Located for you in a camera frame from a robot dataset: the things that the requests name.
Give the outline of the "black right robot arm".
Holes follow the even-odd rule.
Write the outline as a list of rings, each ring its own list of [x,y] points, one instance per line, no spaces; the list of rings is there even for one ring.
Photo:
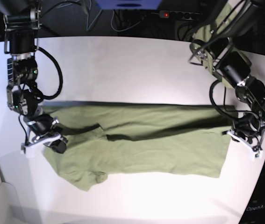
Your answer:
[[[26,124],[25,141],[21,152],[26,156],[33,148],[44,145],[53,152],[63,154],[67,149],[67,138],[58,127],[58,119],[43,112],[41,103],[55,99],[63,87],[63,75],[56,59],[38,44],[37,32],[41,27],[41,2],[28,0],[21,4],[21,10],[4,16],[4,51],[11,57],[7,60],[7,105],[18,113],[21,125]],[[37,87],[38,67],[35,53],[42,52],[55,65],[59,85],[52,96],[44,95]]]

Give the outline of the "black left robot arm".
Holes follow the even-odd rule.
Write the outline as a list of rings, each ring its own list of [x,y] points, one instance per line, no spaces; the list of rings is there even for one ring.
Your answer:
[[[190,45],[192,56],[216,78],[209,89],[211,104],[153,105],[97,104],[56,107],[62,134],[76,137],[98,127],[110,141],[150,141],[194,136],[199,142],[213,131],[225,134],[256,156],[265,134],[265,86],[251,75],[251,62],[232,43],[260,15],[263,0],[240,1],[238,13],[230,5],[215,10],[198,26]]]

